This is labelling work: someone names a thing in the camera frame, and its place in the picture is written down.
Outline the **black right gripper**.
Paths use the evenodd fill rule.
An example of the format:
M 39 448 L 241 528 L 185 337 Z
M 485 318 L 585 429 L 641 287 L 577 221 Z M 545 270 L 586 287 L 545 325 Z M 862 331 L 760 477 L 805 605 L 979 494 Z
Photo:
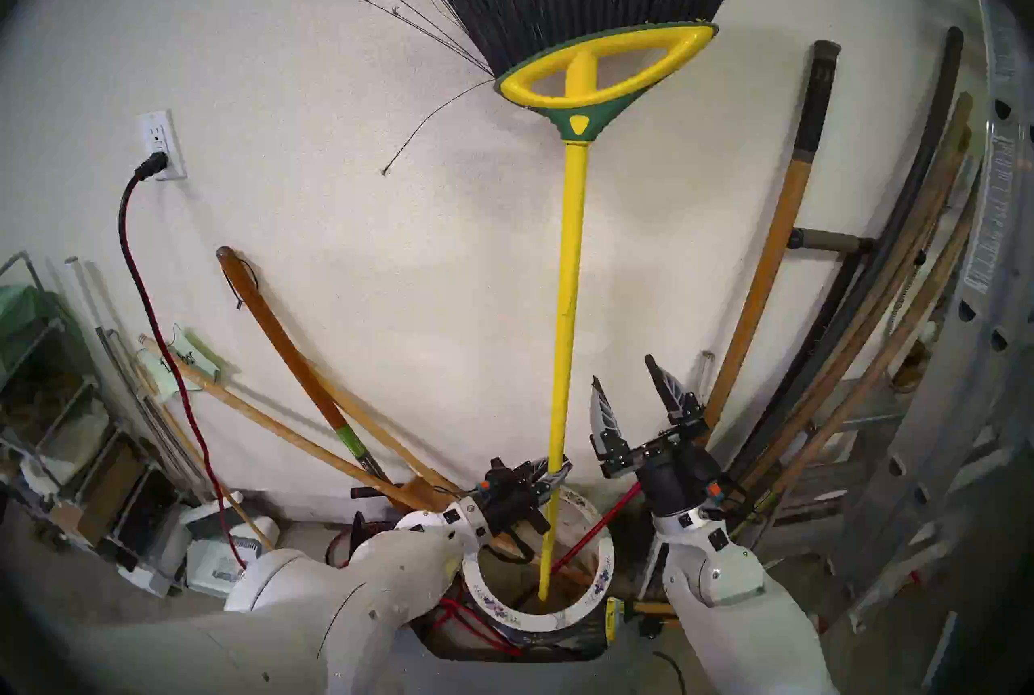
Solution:
M 709 498 L 708 487 L 720 479 L 722 470 L 706 449 L 695 443 L 705 423 L 694 393 L 661 367 L 652 354 L 645 355 L 644 363 L 672 427 L 639 447 L 630 447 L 599 377 L 594 376 L 591 446 L 605 478 L 635 476 L 650 514 L 665 518 Z

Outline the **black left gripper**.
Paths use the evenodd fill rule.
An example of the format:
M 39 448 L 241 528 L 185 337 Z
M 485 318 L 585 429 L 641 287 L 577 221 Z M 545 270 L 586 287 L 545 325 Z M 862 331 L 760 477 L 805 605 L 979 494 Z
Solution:
M 549 469 L 548 457 L 524 461 L 516 469 L 491 459 L 481 484 L 481 514 L 495 537 L 527 522 L 537 533 L 548 533 L 550 522 L 542 505 L 562 485 L 572 462 L 562 457 L 558 470 Z

